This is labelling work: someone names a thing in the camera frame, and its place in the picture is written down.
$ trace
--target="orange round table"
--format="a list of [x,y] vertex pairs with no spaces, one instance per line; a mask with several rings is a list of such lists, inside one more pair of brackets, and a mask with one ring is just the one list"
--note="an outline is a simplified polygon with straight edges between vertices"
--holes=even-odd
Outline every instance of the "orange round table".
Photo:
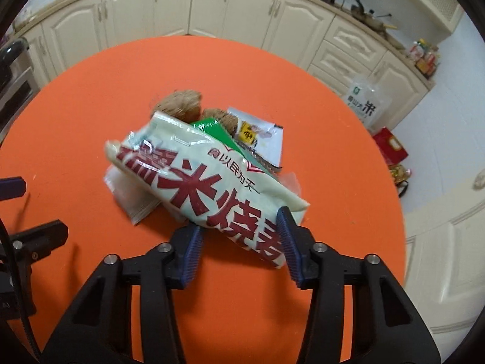
[[[340,253],[377,253],[402,282],[401,207],[386,164],[347,106],[297,66],[237,42],[163,37],[98,53],[59,75],[15,122],[1,150],[0,177],[22,176],[23,198],[0,203],[9,233],[60,219],[67,243],[32,266],[41,346],[91,272],[109,253],[146,253],[179,225],[157,209],[132,226],[103,176],[104,143],[147,123],[161,98],[195,89],[203,107],[234,106],[285,128],[282,165],[296,173],[311,205],[303,225]],[[187,363],[294,364],[311,291],[300,291],[286,267],[211,230],[196,279],[174,292]],[[350,353],[351,297],[346,294],[343,357]],[[133,300],[134,308],[138,301]],[[133,310],[134,357],[141,360]],[[23,339],[18,323],[13,327]]]

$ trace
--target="yellow label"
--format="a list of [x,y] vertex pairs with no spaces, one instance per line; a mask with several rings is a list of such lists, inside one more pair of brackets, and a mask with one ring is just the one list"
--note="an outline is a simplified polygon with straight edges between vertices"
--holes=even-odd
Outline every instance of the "yellow label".
[[243,121],[238,133],[239,139],[248,145],[253,145],[256,141],[256,135],[256,132],[252,130],[252,126],[248,122]]

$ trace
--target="red package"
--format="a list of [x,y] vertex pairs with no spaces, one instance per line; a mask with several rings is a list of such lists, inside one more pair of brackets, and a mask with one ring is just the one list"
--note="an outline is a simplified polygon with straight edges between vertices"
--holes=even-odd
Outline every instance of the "red package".
[[388,165],[399,164],[408,157],[406,149],[404,149],[387,127],[382,128],[381,131],[375,134],[372,138],[374,138],[375,143],[379,147]]

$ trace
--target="drawer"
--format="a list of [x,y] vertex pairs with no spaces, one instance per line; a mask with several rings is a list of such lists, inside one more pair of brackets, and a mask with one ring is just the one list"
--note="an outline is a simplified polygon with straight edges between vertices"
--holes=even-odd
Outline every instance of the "drawer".
[[312,63],[347,87],[350,87],[356,75],[370,75],[370,70],[363,64],[327,41],[322,42]]
[[328,87],[340,98],[345,96],[348,90],[348,86],[345,86],[343,83],[339,82],[333,76],[327,74],[325,71],[319,69],[317,66],[311,64],[306,72],[316,77],[316,79],[322,82],[326,87]]
[[325,39],[370,70],[377,66],[387,51],[365,31],[338,16],[330,25]]

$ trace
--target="rice bag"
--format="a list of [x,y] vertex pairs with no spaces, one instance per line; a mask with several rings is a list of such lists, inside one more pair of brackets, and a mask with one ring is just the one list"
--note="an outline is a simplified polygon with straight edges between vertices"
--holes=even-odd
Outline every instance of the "rice bag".
[[107,158],[198,225],[216,228],[277,267],[285,263],[276,213],[289,207],[300,223],[309,204],[240,153],[164,113],[120,143]]

